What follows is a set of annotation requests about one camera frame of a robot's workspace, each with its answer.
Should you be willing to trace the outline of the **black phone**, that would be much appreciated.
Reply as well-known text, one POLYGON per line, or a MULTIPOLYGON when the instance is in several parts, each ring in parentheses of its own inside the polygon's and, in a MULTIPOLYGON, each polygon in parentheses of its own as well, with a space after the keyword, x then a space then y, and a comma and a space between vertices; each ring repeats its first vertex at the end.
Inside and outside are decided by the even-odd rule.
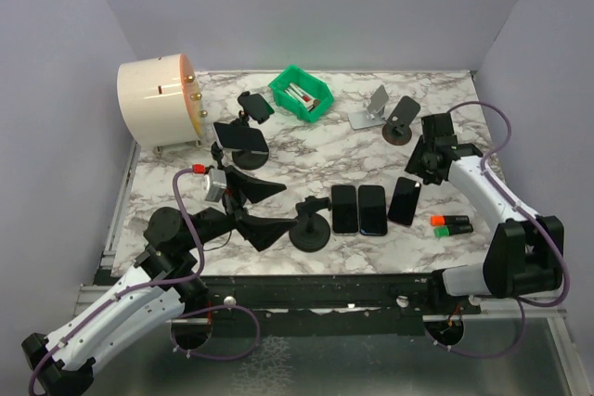
POLYGON ((362 235, 387 235, 385 190, 381 185, 361 185, 358 188, 358 213, 362 235))

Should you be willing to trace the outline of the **purple case phone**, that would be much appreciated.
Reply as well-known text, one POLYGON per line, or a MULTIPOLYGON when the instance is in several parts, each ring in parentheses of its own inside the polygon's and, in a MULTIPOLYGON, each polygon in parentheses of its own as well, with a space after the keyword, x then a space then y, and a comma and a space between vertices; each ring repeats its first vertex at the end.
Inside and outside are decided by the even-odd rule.
POLYGON ((394 187, 387 219, 392 223, 410 227, 416 214, 420 191, 421 183, 399 177, 394 187))

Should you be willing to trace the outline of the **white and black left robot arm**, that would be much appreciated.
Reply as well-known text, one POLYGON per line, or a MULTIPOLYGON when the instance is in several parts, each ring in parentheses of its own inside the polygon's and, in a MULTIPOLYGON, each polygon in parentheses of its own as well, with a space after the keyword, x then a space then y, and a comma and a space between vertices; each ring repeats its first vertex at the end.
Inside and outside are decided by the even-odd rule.
POLYGON ((189 214, 174 185, 176 207, 157 209, 145 231, 148 244, 117 282, 66 325, 33 333, 21 343, 31 368, 29 394, 82 395, 96 375, 122 351, 167 320, 208 314, 208 288, 201 280, 206 242, 233 231, 264 250, 296 226, 294 219, 251 216, 256 204, 286 190, 282 183, 249 176, 233 166, 194 164, 178 171, 208 179, 207 201, 220 202, 189 214))

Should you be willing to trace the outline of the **black round base phone stand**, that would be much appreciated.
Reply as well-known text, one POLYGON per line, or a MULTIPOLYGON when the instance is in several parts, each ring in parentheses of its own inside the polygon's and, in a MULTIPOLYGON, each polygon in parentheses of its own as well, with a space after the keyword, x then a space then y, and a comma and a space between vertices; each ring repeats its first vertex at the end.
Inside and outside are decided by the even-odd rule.
POLYGON ((329 242, 330 225, 318 212, 330 210, 330 198, 307 197, 295 205, 297 224, 289 231, 291 244, 298 250, 314 253, 329 242))

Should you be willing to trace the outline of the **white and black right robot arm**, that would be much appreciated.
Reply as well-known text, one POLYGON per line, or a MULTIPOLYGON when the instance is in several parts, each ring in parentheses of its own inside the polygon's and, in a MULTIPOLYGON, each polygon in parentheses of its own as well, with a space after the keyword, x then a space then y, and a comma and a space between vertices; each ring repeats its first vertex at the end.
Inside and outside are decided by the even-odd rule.
POLYGON ((522 204, 486 164, 473 143, 460 143, 451 115, 421 119, 420 136, 406 172, 425 185, 449 182, 478 211, 492 239, 481 263, 446 268, 426 291, 428 306, 448 313, 460 296, 519 298, 562 285, 564 227, 555 216, 542 216, 522 204))

